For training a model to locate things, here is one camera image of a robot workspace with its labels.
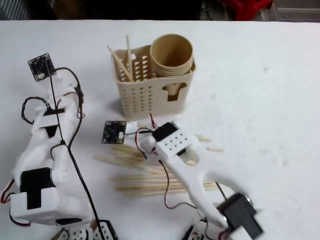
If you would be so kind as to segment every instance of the paper cup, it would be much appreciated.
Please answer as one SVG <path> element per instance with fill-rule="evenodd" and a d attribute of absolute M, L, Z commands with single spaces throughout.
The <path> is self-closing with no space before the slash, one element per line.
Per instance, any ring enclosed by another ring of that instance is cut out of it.
<path fill-rule="evenodd" d="M 150 47 L 150 56 L 157 75 L 182 76 L 193 63 L 193 48 L 183 36 L 167 34 L 157 38 Z"/>

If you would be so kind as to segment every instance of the beige basket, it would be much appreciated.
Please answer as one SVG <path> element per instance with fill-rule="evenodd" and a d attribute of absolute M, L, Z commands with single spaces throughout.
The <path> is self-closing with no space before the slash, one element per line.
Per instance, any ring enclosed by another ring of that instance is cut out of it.
<path fill-rule="evenodd" d="M 115 51 L 122 63 L 129 68 L 127 50 Z M 130 82 L 123 70 L 115 64 L 114 77 L 118 85 L 121 104 L 127 119 L 145 118 L 153 115 L 176 114 L 183 110 L 184 102 L 196 70 L 195 61 L 189 73 L 176 77 L 156 77 L 150 58 L 150 45 L 131 49 L 133 80 Z"/>

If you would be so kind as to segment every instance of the bamboo skewer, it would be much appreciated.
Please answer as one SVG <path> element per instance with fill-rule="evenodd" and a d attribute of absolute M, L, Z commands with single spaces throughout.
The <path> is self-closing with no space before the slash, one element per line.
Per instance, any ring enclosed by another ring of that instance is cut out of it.
<path fill-rule="evenodd" d="M 126 69 L 124 64 L 121 62 L 121 60 L 119 59 L 119 57 L 117 56 L 115 51 L 113 51 L 108 45 L 106 47 L 109 49 L 109 51 L 110 51 L 111 55 L 113 56 L 114 60 L 118 63 L 119 67 L 123 70 L 124 74 L 129 79 L 129 81 L 130 82 L 134 82 L 134 79 L 131 77 L 130 73 L 128 72 L 128 70 Z"/>
<path fill-rule="evenodd" d="M 132 71 L 132 61 L 131 61 L 131 49 L 130 49 L 130 40 L 129 36 L 126 35 L 126 53 L 128 58 L 128 64 L 129 64 L 129 73 L 131 74 L 131 78 L 134 79 L 133 71 Z"/>

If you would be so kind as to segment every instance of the red object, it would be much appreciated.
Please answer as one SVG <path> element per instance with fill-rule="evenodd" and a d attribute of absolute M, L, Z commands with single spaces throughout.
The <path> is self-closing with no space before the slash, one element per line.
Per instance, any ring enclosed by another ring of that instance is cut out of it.
<path fill-rule="evenodd" d="M 235 11 L 236 21 L 250 21 L 260 9 L 270 7 L 273 0 L 223 0 L 223 2 Z"/>

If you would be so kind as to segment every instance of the pile of skewers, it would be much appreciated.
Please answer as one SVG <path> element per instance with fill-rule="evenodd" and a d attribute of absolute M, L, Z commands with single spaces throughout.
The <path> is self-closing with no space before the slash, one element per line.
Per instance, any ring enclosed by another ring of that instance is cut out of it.
<path fill-rule="evenodd" d="M 196 137 L 201 142 L 210 142 L 209 138 L 205 138 L 200 135 Z M 207 148 L 208 151 L 223 152 L 223 149 L 219 148 Z M 162 166 L 151 166 L 144 164 L 144 157 L 141 152 L 136 148 L 124 144 L 115 144 L 111 148 L 111 153 L 114 158 L 105 157 L 103 155 L 95 156 L 95 159 L 126 167 L 129 169 L 136 169 L 140 171 L 140 174 L 136 175 L 123 175 L 113 177 L 112 181 L 115 183 L 115 190 L 123 193 L 127 197 L 147 197 L 153 195 L 163 195 L 167 187 L 167 175 Z M 194 165 L 195 162 L 190 160 L 188 165 Z M 168 174 L 170 179 L 169 194 L 172 193 L 184 193 L 186 189 L 182 186 L 179 180 L 172 175 Z M 214 190 L 216 185 L 214 182 L 204 182 L 204 189 Z"/>

